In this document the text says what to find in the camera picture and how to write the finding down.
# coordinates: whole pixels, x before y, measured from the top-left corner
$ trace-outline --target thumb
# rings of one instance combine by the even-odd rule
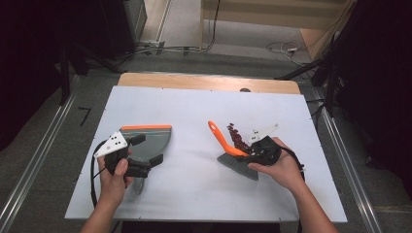
[[[249,163],[248,167],[252,170],[255,170],[257,172],[262,172],[262,173],[268,173],[268,167],[260,165],[258,163]]]
[[[116,166],[116,170],[115,170],[115,175],[116,176],[124,176],[124,174],[127,171],[127,167],[128,167],[128,162],[126,159],[122,158],[119,163],[118,166]]]

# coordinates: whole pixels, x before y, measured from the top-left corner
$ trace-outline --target white tabletop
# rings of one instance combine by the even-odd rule
[[[251,93],[115,86],[76,184],[66,218],[92,212],[90,157],[95,147],[124,125],[171,124],[164,161],[154,167],[141,195],[128,188],[115,218],[178,221],[298,220],[292,195],[268,176],[252,181],[217,161],[223,150],[208,127],[214,121],[228,142],[225,127],[234,123],[243,138],[275,123],[277,136],[305,165],[306,182],[331,221],[347,218],[333,183],[304,97]],[[99,179],[95,180],[97,196]]]

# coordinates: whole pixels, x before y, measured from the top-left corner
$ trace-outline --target orange handle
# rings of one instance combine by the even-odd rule
[[[213,122],[212,120],[209,120],[207,122],[209,124],[209,128],[212,131],[212,133],[215,135],[216,139],[218,142],[222,145],[224,151],[228,154],[234,155],[234,156],[248,156],[245,152],[236,149],[234,147],[231,147],[227,141],[224,139],[224,136],[221,132],[221,130],[218,128],[218,126]]]

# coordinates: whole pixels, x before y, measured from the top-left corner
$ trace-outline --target white plastic part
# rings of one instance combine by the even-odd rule
[[[248,143],[252,144],[262,140],[264,137],[279,128],[279,124],[270,125],[261,129],[254,129],[252,136],[250,137]]]
[[[106,143],[94,154],[94,157],[100,157],[125,147],[127,147],[127,142],[118,131],[110,136]]]

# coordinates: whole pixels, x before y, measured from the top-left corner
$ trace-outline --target person's left hand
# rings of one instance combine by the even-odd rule
[[[99,170],[105,167],[104,157],[98,157]],[[112,176],[107,169],[100,173],[101,192],[98,202],[104,202],[113,208],[117,208],[123,200],[125,189],[133,182],[133,178],[125,177],[128,161],[122,159]]]

